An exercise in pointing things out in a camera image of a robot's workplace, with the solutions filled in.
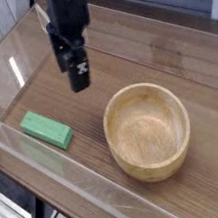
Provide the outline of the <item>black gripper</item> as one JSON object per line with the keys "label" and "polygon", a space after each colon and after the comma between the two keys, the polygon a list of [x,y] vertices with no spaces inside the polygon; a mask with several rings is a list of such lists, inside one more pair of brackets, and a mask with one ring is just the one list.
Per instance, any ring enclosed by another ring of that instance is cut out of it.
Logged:
{"label": "black gripper", "polygon": [[57,64],[62,73],[68,70],[72,91],[80,92],[90,86],[88,57],[84,48],[80,48],[85,43],[83,31],[90,24],[88,0],[46,0],[46,2],[50,19],[47,31]]}

